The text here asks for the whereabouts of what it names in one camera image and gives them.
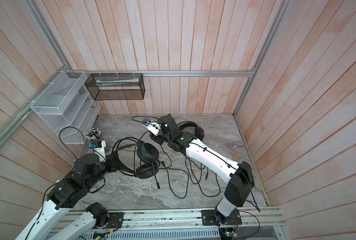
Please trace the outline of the large black gaming headset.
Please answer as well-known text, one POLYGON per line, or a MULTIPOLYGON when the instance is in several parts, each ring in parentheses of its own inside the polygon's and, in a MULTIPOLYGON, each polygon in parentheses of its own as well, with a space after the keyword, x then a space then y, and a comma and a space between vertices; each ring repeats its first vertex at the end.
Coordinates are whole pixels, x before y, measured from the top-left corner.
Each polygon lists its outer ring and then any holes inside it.
POLYGON ((121 173, 123 173, 123 174, 125 174, 127 176, 139 178, 141 180, 145 180, 145 179, 149 179, 149 178, 154 177, 158 189, 160 189, 160 185, 159 185, 159 182, 158 182, 158 180, 156 178, 156 174, 159 171, 160 165, 162 165, 163 166, 162 169, 166 170, 166 172, 167 172, 167 180, 168 180, 168 185, 169 185, 169 188, 170 188, 171 192, 177 198, 184 199, 188 194, 188 187, 189 187, 189 174, 188 174, 188 172, 185 171, 185 170, 182 170, 182 169, 171 169, 171 170, 182 171, 182 172, 187 174, 188 180, 187 180, 186 192, 185 192, 185 195, 183 197, 180 197, 173 191, 173 189, 171 187, 171 184, 170 184, 168 170, 172 166, 172 161, 171 161, 171 158, 169 157, 169 155, 163 150, 162 146, 160 145, 161 148, 162 148, 162 151, 165 153, 165 155, 167 155, 167 157, 169 158, 170 163, 171 163, 171 165, 169 167, 167 167, 163 161, 161 162, 159 160, 159 152, 158 152, 157 148, 155 146, 153 146, 152 144, 143 142, 141 140, 143 138, 143 136, 148 132, 145 132, 139 139, 134 138, 134 137, 125 137, 125 138, 122 138, 122 139, 118 140, 114 144, 114 146, 112 148, 112 151, 111 151, 111 155, 113 155, 113 157, 112 157, 113 163, 117 163, 118 170, 121 173), (133 141, 135 143, 121 146, 121 143, 124 140, 133 141), (140 162, 141 162, 140 166, 135 170, 128 170, 128 169, 125 168, 127 166, 123 164, 124 167, 121 166, 121 168, 120 168, 119 167, 119 163, 121 163, 121 161, 119 160, 118 152, 120 150, 122 150, 122 149, 130 148, 132 146, 134 146, 134 153, 133 153, 134 166, 135 166, 135 154, 140 159, 140 162))

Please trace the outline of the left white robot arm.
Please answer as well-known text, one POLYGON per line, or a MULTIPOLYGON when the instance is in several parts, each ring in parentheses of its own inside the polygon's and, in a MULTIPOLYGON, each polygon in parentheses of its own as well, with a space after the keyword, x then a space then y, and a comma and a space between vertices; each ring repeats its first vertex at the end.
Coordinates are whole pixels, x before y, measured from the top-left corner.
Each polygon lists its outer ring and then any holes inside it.
MULTIPOLYGON (((84 198, 94 193, 92 188, 107 173, 118 170, 117 156, 106 155, 103 161, 99 154, 85 154, 76 159, 73 169, 59 182, 48 188, 49 194, 43 197, 43 205, 35 217, 17 236, 19 240, 42 240, 55 225, 84 198)), ((83 214, 57 235, 56 239, 71 240, 92 228, 107 230, 113 223, 108 210, 100 203, 93 203, 83 214)))

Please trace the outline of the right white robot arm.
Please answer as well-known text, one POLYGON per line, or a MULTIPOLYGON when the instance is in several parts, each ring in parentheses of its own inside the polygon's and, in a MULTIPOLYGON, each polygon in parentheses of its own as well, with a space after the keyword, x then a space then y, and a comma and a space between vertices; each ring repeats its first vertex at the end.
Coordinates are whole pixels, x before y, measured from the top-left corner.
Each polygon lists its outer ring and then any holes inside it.
POLYGON ((251 165, 244 161, 232 161, 205 145, 202 142, 204 130, 194 122, 177 124, 168 114, 156 121, 144 118, 142 124, 151 132, 150 137, 155 142, 166 142, 187 159, 204 164, 227 184, 223 198, 206 217, 218 226, 227 224, 232 213, 244 205, 255 186, 251 165))

